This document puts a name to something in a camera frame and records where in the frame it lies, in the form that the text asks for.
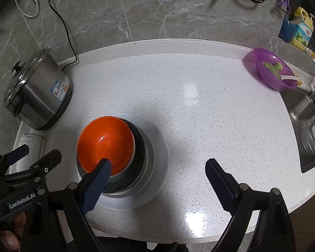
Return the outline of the person's left hand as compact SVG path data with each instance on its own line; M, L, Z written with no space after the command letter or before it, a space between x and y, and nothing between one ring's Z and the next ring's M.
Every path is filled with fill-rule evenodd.
M19 213L14 220L14 231L1 230L0 240L8 251L20 251L24 227L26 223L25 212Z

